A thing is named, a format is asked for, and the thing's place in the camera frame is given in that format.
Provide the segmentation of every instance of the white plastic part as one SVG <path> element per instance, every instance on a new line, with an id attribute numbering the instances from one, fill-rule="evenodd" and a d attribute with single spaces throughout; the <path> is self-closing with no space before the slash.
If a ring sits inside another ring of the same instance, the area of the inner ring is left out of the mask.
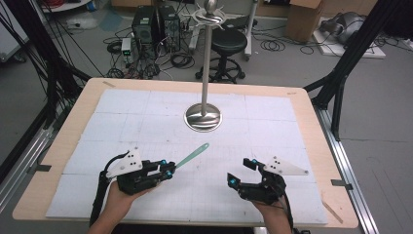
<path id="1" fill-rule="evenodd" d="M 142 160 L 138 149 L 131 150 L 118 164 L 109 169 L 106 177 L 119 176 L 142 169 Z"/>
<path id="2" fill-rule="evenodd" d="M 277 156 L 274 156 L 265 165 L 264 171 L 280 176 L 307 176 L 309 174 L 309 171 L 299 168 Z"/>
<path id="3" fill-rule="evenodd" d="M 97 27 L 97 19 L 91 13 L 83 13 L 66 21 L 68 28 L 93 29 Z"/>

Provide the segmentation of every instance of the cable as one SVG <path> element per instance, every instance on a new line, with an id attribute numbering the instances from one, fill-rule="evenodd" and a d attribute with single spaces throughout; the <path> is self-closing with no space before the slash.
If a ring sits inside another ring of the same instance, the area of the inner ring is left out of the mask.
<path id="1" fill-rule="evenodd" d="M 47 20 L 47 23 L 48 23 L 50 29 L 52 30 L 52 33 L 54 34 L 57 43 L 58 43 L 59 46 L 62 48 L 62 52 L 63 52 L 66 60 L 68 60 L 71 65 L 74 65 L 74 63 L 73 63 L 73 61 L 72 61 L 72 58 L 70 57 L 69 51 L 68 51 L 68 49 L 67 49 L 66 43 L 65 43 L 65 41 L 64 41 L 64 39 L 63 39 L 63 37 L 62 37 L 62 35 L 61 35 L 60 29 L 59 29 L 59 25 L 61 25 L 61 24 L 58 22 L 57 19 L 54 18 L 53 15 L 51 15 L 51 16 L 52 16 L 52 19 L 53 19 L 54 22 L 55 22 L 56 30 L 57 30 L 57 32 L 58 32 L 58 35 L 60 35 L 59 37 L 56 36 L 56 33 L 55 33 L 55 31 L 52 29 L 52 26 L 51 26 L 49 20 Z"/>
<path id="2" fill-rule="evenodd" d="M 110 181 L 112 180 L 112 178 L 106 177 L 107 170 L 109 169 L 109 166 L 114 161 L 124 158 L 128 153 L 129 153 L 129 151 L 125 154 L 120 154 L 120 155 L 112 158 L 111 160 L 109 160 L 109 162 L 104 167 L 104 170 L 99 173 L 97 191 L 96 191 L 96 196 L 94 197 L 94 204 L 93 204 L 93 208 L 92 208 L 91 218 L 89 220 L 89 226 L 92 226 L 100 216 L 100 212 L 101 212 L 101 209 L 103 207 L 103 201 L 104 201 L 104 197 L 105 197 L 105 194 L 106 194 L 106 190 L 107 190 L 107 187 L 110 184 Z"/>
<path id="3" fill-rule="evenodd" d="M 179 69 L 187 69 L 195 64 L 195 60 L 194 58 L 192 58 L 192 56 L 188 56 L 187 54 L 175 53 L 170 57 L 170 63 L 173 67 Z"/>
<path id="4" fill-rule="evenodd" d="M 0 1 L 0 5 L 1 5 L 1 7 L 3 8 L 4 13 L 6 14 L 6 17 L 7 17 L 9 26 L 12 28 L 12 30 L 15 30 L 15 29 L 13 28 L 12 20 L 10 19 L 9 14 L 8 14 L 7 11 L 6 11 L 6 7 L 3 5 L 3 2 L 2 2 L 2 1 Z"/>
<path id="5" fill-rule="evenodd" d="M 110 54 L 119 55 L 122 52 L 122 41 L 111 42 L 106 49 Z"/>
<path id="6" fill-rule="evenodd" d="M 53 14 L 52 14 L 52 9 L 49 8 L 49 7 L 47 7 L 47 9 L 49 10 L 50 15 L 53 16 Z M 70 33 L 70 32 L 66 29 L 66 27 L 64 27 L 64 26 L 61 24 L 61 22 L 60 22 L 59 20 L 57 20 L 57 19 L 55 19 L 55 18 L 53 18 L 53 20 L 54 20 L 54 22 L 55 22 L 55 24 L 56 24 L 56 28 L 57 28 L 57 31 L 59 32 L 59 36 L 62 37 L 61 32 L 60 32 L 60 30 L 59 30 L 59 26 L 60 26 L 60 27 L 67 33 L 67 35 L 70 37 L 70 39 L 72 39 L 72 41 L 75 43 L 75 45 L 77 46 L 77 48 L 82 52 L 82 54 L 88 59 L 88 61 L 91 63 L 91 65 L 97 70 L 97 72 L 98 72 L 101 76 L 103 76 L 102 72 L 100 72 L 100 70 L 97 68 L 97 66 L 94 64 L 94 62 L 92 62 L 91 58 L 89 58 L 89 56 L 86 54 L 86 52 L 79 46 L 79 44 L 76 42 L 76 40 L 72 37 L 72 35 L 71 35 L 72 33 Z M 56 34 L 54 33 L 54 31 L 53 31 L 52 28 L 51 28 L 51 30 L 52 30 L 55 38 L 58 38 L 58 37 L 56 36 Z M 65 51 L 66 51 L 67 54 L 69 55 L 69 51 L 68 51 L 68 49 L 67 49 L 66 46 L 65 46 Z"/>
<path id="7" fill-rule="evenodd" d="M 328 38 L 331 36 L 331 33 L 328 34 L 322 42 L 297 42 L 294 41 L 288 37 L 283 37 L 283 36 L 274 36 L 270 33 L 263 33 L 264 31 L 270 31 L 270 30 L 277 30 L 284 28 L 284 26 L 279 26 L 279 27 L 274 27 L 274 28 L 268 28 L 268 29 L 256 29 L 253 28 L 252 31 L 252 36 L 254 37 L 255 40 L 261 41 L 260 47 L 263 50 L 266 51 L 271 51 L 271 52 L 281 52 L 285 49 L 285 44 L 291 44 L 291 45 L 301 45 L 300 47 L 300 52 L 305 54 L 305 55 L 311 55 L 314 53 L 314 47 L 319 47 L 319 46 L 324 46 L 328 48 L 331 53 L 337 57 L 340 57 L 339 55 L 335 54 L 334 51 L 329 47 L 331 45 L 336 45 L 338 43 L 334 44 L 326 44 L 325 42 L 328 40 Z M 262 36 L 264 38 L 270 38 L 270 39 L 260 39 L 258 36 Z"/>
<path id="8" fill-rule="evenodd" d="M 173 81 L 173 77 L 169 73 L 165 72 L 164 70 L 161 70 L 161 72 L 164 72 L 165 74 L 167 74 L 167 76 L 170 77 L 170 80 Z"/>

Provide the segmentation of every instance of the electronic device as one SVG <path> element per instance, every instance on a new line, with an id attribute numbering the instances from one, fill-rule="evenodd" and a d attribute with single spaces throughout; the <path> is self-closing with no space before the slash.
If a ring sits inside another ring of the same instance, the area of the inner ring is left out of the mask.
<path id="1" fill-rule="evenodd" d="M 92 226 L 100 216 L 106 190 L 112 178 L 116 177 L 119 190 L 128 195 L 133 195 L 145 189 L 156 187 L 164 180 L 171 179 L 177 168 L 182 167 L 200 155 L 208 147 L 209 143 L 201 145 L 177 165 L 175 165 L 174 162 L 167 162 L 166 160 L 156 162 L 141 160 L 138 148 L 115 156 L 109 160 L 103 171 L 99 173 L 97 191 L 89 225 Z M 109 169 L 110 165 L 116 160 L 120 161 Z"/>
<path id="2" fill-rule="evenodd" d="M 262 175 L 261 182 L 255 183 L 242 183 L 241 180 L 234 175 L 227 174 L 228 186 L 235 189 L 242 199 L 253 202 L 260 202 L 269 206 L 275 202 L 282 203 L 282 209 L 284 209 L 287 215 L 289 226 L 293 229 L 293 218 L 291 214 L 291 207 L 289 206 L 288 197 L 285 193 L 286 184 L 281 175 L 273 173 L 273 171 L 279 171 L 279 165 L 282 165 L 276 158 L 275 161 L 271 161 L 267 165 L 258 162 L 257 160 L 249 160 L 244 158 L 243 165 L 249 169 L 256 171 Z"/>
<path id="3" fill-rule="evenodd" d="M 129 66 L 133 63 L 133 52 L 131 49 L 131 38 L 122 39 L 122 56 L 124 58 L 124 63 Z"/>
<path id="4" fill-rule="evenodd" d="M 319 31 L 329 32 L 331 36 L 337 38 L 338 42 L 346 47 L 351 39 L 355 37 L 363 23 L 364 18 L 357 13 L 339 13 L 332 19 L 323 20 Z"/>
<path id="5" fill-rule="evenodd" d="M 160 40 L 160 31 L 156 8 L 154 6 L 138 6 L 131 23 L 137 50 L 141 59 L 154 59 L 156 46 Z"/>
<path id="6" fill-rule="evenodd" d="M 180 19 L 173 6 L 158 8 L 161 29 L 161 42 L 165 50 L 177 52 L 180 50 Z"/>

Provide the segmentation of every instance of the cardboard box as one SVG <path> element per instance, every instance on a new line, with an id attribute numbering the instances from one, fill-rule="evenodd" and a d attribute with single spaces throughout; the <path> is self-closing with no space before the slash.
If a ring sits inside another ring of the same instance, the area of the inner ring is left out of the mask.
<path id="1" fill-rule="evenodd" d="M 322 11 L 322 0 L 291 0 L 284 36 L 308 42 L 316 29 Z"/>
<path id="2" fill-rule="evenodd" d="M 264 4 L 264 0 L 259 0 L 255 14 L 261 17 L 287 18 L 288 13 L 289 6 Z"/>
<path id="3" fill-rule="evenodd" d="M 337 13 L 355 12 L 362 16 L 370 14 L 377 0 L 324 0 L 322 16 L 333 18 Z"/>

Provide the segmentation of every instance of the metal pole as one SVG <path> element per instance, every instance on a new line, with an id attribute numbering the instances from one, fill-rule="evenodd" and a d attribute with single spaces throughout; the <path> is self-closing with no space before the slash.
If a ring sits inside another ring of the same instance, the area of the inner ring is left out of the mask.
<path id="1" fill-rule="evenodd" d="M 201 115 L 207 115 L 207 84 L 209 82 L 210 45 L 212 42 L 212 26 L 206 25 L 206 49 L 204 54 L 203 97 Z"/>

